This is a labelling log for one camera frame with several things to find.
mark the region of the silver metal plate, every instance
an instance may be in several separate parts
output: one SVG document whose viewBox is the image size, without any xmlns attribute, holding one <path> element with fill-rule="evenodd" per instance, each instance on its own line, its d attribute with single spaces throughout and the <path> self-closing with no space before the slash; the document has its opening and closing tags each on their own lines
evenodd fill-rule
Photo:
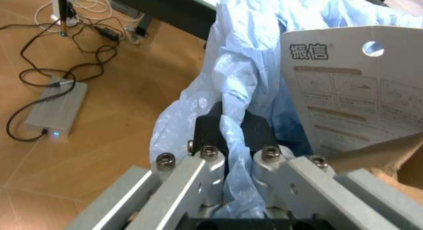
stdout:
<svg viewBox="0 0 423 230">
<path fill-rule="evenodd" d="M 57 77 L 51 79 L 51 83 L 57 81 L 65 79 Z M 62 93 L 70 86 L 71 84 L 66 84 L 61 87 L 45 88 L 40 99 Z M 59 132 L 68 135 L 86 92 L 87 85 L 76 82 L 73 90 L 66 95 L 34 105 L 25 121 L 27 130 L 41 131 L 43 128 L 48 128 L 50 133 Z"/>
<path fill-rule="evenodd" d="M 343 230 L 398 229 L 306 157 L 282 163 L 268 184 L 297 218 L 318 214 Z"/>
<path fill-rule="evenodd" d="M 91 203 L 67 229 L 122 229 L 128 218 L 143 207 L 159 185 L 159 177 L 150 170 L 132 166 Z"/>
<path fill-rule="evenodd" d="M 211 184 L 207 163 L 186 156 L 126 230 L 173 230 L 183 216 L 198 217 Z"/>
<path fill-rule="evenodd" d="M 339 183 L 400 229 L 423 229 L 423 206 L 365 169 L 335 177 Z"/>
</svg>

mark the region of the wooden floor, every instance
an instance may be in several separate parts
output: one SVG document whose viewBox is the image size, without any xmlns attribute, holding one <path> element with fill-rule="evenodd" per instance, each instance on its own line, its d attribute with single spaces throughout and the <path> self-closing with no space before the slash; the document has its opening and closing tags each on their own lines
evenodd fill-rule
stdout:
<svg viewBox="0 0 423 230">
<path fill-rule="evenodd" d="M 0 0 L 0 26 L 31 24 L 34 12 L 49 0 Z M 49 22 L 51 8 L 41 14 Z M 131 165 L 149 166 L 149 141 L 158 115 L 197 76 L 204 41 L 165 23 L 155 22 L 150 46 L 123 42 L 103 76 L 88 82 L 87 96 L 69 137 L 20 143 L 4 131 L 9 116 L 37 99 L 42 89 L 23 85 L 18 73 L 30 68 L 20 50 L 38 28 L 0 31 L 0 230 L 63 229 Z M 86 49 L 104 39 L 87 30 L 78 38 Z M 66 69 L 94 61 L 69 37 L 49 34 L 27 52 L 39 67 Z M 82 77 L 97 68 L 77 72 Z M 29 76 L 33 81 L 44 78 Z M 22 137 L 19 115 L 12 131 Z"/>
</svg>

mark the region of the black cable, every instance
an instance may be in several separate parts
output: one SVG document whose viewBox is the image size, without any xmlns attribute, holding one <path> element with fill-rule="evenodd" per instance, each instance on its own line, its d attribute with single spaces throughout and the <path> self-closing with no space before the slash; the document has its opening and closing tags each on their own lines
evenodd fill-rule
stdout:
<svg viewBox="0 0 423 230">
<path fill-rule="evenodd" d="M 8 24 L 6 26 L 0 27 L 0 30 L 12 28 L 12 27 L 39 27 L 44 25 L 51 25 L 51 23 L 40 23 L 40 24 Z"/>
<path fill-rule="evenodd" d="M 107 19 L 103 19 L 103 20 L 99 20 L 99 21 L 97 21 L 96 23 L 91 23 L 90 22 L 90 24 L 84 24 L 83 25 L 83 27 L 81 28 L 81 30 L 77 33 L 77 34 L 80 34 L 81 32 L 82 32 L 82 30 L 84 29 L 84 27 L 86 27 L 86 26 L 89 26 L 89 27 L 92 27 L 92 26 L 98 26 L 98 25 L 100 25 L 100 26 L 105 26 L 105 27 L 110 27 L 110 28 L 112 28 L 112 29 L 115 29 L 115 28 L 113 28 L 113 27 L 111 27 L 111 26 L 109 26 L 109 25 L 106 25 L 106 24 L 102 24 L 102 23 L 100 23 L 101 21 L 104 21 L 104 20 L 107 20 Z M 123 26 L 122 26 L 122 24 L 120 23 L 120 21 L 117 19 L 117 21 L 119 22 L 119 24 L 120 24 L 120 26 L 122 27 L 122 31 L 119 31 L 119 30 L 117 30 L 117 29 L 115 29 L 115 30 L 117 30 L 118 32 L 120 32 L 120 36 L 119 37 L 123 37 L 124 39 L 126 38 L 126 34 L 125 34 L 125 32 L 124 32 L 124 29 L 123 29 Z M 69 93 L 69 92 L 71 92 L 73 89 L 74 89 L 74 87 L 75 87 L 75 83 L 76 83 L 76 81 L 77 81 L 77 79 L 76 79 L 76 76 L 72 73 L 73 72 L 73 70 L 75 70 L 75 69 L 78 69 L 78 68 L 80 68 L 80 67 L 85 67 L 85 66 L 99 66 L 100 67 L 100 73 L 98 73 L 98 74 L 95 74 L 95 75 L 92 75 L 92 76 L 89 76 L 89 77 L 86 77 L 86 78 L 83 78 L 83 79 L 80 79 L 80 80 L 78 80 L 78 81 L 86 81 L 86 80 L 90 80 L 90 79 L 94 79 L 94 78 L 96 78 L 96 77 L 99 77 L 99 76 L 101 76 L 101 75 L 103 75 L 104 74 L 104 64 L 106 64 L 107 62 L 109 62 L 111 59 L 113 59 L 116 55 L 117 55 L 117 49 L 116 49 L 116 47 L 119 45 L 119 43 L 120 43 L 120 39 L 119 40 L 117 40 L 116 41 L 116 44 L 114 45 L 114 46 L 112 46 L 112 45 L 102 45 L 102 46 L 100 46 L 99 48 L 97 48 L 95 51 L 89 51 L 88 53 L 94 53 L 95 54 L 95 57 L 96 57 L 96 60 L 97 60 L 97 62 L 96 63 L 93 63 L 93 62 L 88 62 L 88 63 L 82 63 L 82 64 L 77 64 L 77 65 L 75 65 L 75 66 L 73 66 L 73 67 L 71 67 L 69 70 L 59 70 L 59 69 L 51 69 L 51 68 L 38 68 L 37 66 L 35 66 L 35 64 L 34 63 L 32 63 L 26 56 L 25 56 L 25 51 L 29 48 L 29 46 L 37 39 L 37 38 L 39 38 L 42 34 L 44 34 L 46 31 L 48 31 L 51 27 L 53 27 L 56 23 L 58 22 L 58 20 L 57 21 L 55 21 L 54 23 L 52 23 L 52 24 L 42 24 L 42 25 L 49 25 L 49 27 L 48 28 L 46 28 L 45 30 L 43 30 L 42 32 L 40 32 L 39 34 L 37 34 L 35 37 L 33 37 L 23 48 L 22 48 L 22 50 L 21 50 L 21 53 L 20 53 L 20 55 L 22 56 L 22 58 L 24 58 L 33 68 L 31 68 L 31 69 L 27 69 L 27 70 L 24 70 L 24 71 L 22 71 L 22 72 L 20 72 L 19 73 L 19 79 L 22 81 L 22 82 L 24 82 L 25 84 L 28 84 L 28 85 L 31 85 L 31 86 L 35 86 L 35 87 L 60 87 L 60 82 L 54 82 L 54 83 L 51 83 L 51 84 L 47 84 L 47 85 L 45 85 L 45 84 L 34 84 L 34 83 L 31 83 L 31 82 L 29 82 L 29 81 L 27 81 L 27 80 L 25 80 L 24 79 L 24 76 L 26 75 L 26 74 L 28 74 L 28 73 L 30 73 L 30 72 L 38 72 L 38 73 L 40 73 L 40 74 L 42 74 L 42 75 L 45 75 L 45 76 L 48 76 L 48 77 L 51 77 L 51 75 L 49 75 L 49 74 L 47 74 L 47 73 L 44 73 L 44 72 L 42 72 L 42 71 L 47 71 L 47 72 L 60 72 L 60 73 L 64 73 L 64 78 L 68 78 L 69 76 L 71 76 L 71 78 L 72 78 L 72 84 L 71 84 L 71 86 L 69 87 L 69 89 L 67 89 L 66 91 L 64 91 L 64 92 L 61 92 L 61 93 L 59 93 L 59 94 L 55 94 L 55 95 L 52 95 L 52 96 L 49 96 L 49 97 L 45 97 L 45 98 L 42 98 L 42 99 L 38 99 L 38 100 L 35 100 L 35 101 L 33 101 L 33 102 L 30 102 L 30 103 L 28 103 L 28 104 L 26 104 L 26 105 L 24 105 L 23 107 L 21 107 L 20 109 L 18 109 L 15 113 L 13 113 L 11 116 L 10 116 L 10 118 L 9 118 L 9 120 L 7 121 L 7 123 L 6 123 L 6 133 L 8 134 L 8 136 L 10 137 L 10 138 L 12 138 L 12 139 L 14 139 L 14 140 L 17 140 L 17 141 L 22 141 L 22 142 L 31 142 L 31 141 L 36 141 L 36 140 L 38 140 L 39 138 L 41 138 L 41 137 L 43 137 L 44 135 L 46 135 L 47 133 L 48 133 L 48 129 L 47 128 L 43 128 L 43 130 L 41 131 L 41 134 L 40 135 L 38 135 L 38 136 L 36 136 L 36 137 L 33 137 L 33 138 L 27 138 L 27 139 L 24 139 L 24 138 L 19 138 L 19 137 L 16 137 L 16 136 L 14 136 L 11 132 L 10 132 L 10 125 L 11 125 L 11 123 L 12 123 L 12 121 L 13 121 L 13 119 L 20 113 L 20 112 L 22 112 L 24 109 L 26 109 L 26 108 L 28 108 L 28 107 L 30 107 L 30 106 L 32 106 L 32 105 L 34 105 L 34 104 L 38 104 L 38 103 L 41 103 L 41 102 L 45 102 L 45 101 L 50 101 L 50 100 L 53 100 L 53 99 L 56 99 L 56 98 L 59 98 L 59 97 L 61 97 L 61 96 L 64 96 L 64 95 L 66 95 L 67 93 Z M 9 28 L 9 27 L 13 27 L 13 26 L 28 26 L 28 27 L 35 27 L 35 26 L 40 26 L 41 24 L 36 24 L 36 25 L 30 25 L 30 24 L 9 24 L 9 25 L 6 25 L 6 26 L 3 26 L 3 27 L 1 27 L 0 28 L 0 30 L 2 30 L 2 29 L 6 29 L 6 28 Z M 84 51 L 83 49 L 81 49 L 81 47 L 79 46 L 79 44 L 76 42 L 76 40 L 74 40 L 74 36 L 72 36 L 72 40 L 73 40 L 73 42 L 76 44 L 76 46 L 78 47 L 78 49 L 79 50 L 81 50 L 82 52 L 86 52 L 86 51 Z M 100 55 L 100 53 L 103 53 L 103 52 L 107 52 L 107 51 L 114 51 L 114 53 L 109 57 L 109 58 L 107 58 L 107 59 L 105 59 L 105 60 L 101 60 L 100 59 L 100 57 L 99 57 L 99 55 Z"/>
</svg>

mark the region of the chinese characters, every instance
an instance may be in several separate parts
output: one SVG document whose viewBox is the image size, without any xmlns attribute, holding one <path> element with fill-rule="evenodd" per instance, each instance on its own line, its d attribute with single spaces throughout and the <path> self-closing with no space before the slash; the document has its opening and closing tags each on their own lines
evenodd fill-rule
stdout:
<svg viewBox="0 0 423 230">
<path fill-rule="evenodd" d="M 325 44 L 291 44 L 292 59 L 327 60 L 327 46 Z"/>
</svg>

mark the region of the printed instructions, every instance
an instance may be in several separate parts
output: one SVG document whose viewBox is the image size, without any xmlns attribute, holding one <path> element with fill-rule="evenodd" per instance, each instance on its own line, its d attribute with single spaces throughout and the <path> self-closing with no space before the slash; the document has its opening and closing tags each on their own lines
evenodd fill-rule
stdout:
<svg viewBox="0 0 423 230">
<path fill-rule="evenodd" d="M 336 69 L 294 70 L 324 154 L 423 130 L 421 89 Z"/>
</svg>

